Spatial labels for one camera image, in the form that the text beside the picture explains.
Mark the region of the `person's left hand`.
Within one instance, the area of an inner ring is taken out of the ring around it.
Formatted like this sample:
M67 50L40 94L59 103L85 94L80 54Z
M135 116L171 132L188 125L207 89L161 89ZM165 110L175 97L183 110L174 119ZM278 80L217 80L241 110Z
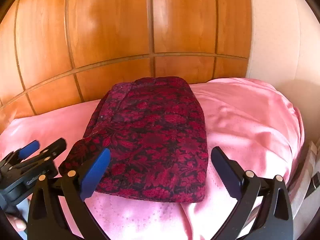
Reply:
M8 219L8 221L10 222L10 224L12 225L12 227L17 231L17 232L22 232L27 228L27 224L25 221L14 217L10 214L6 214L6 217Z

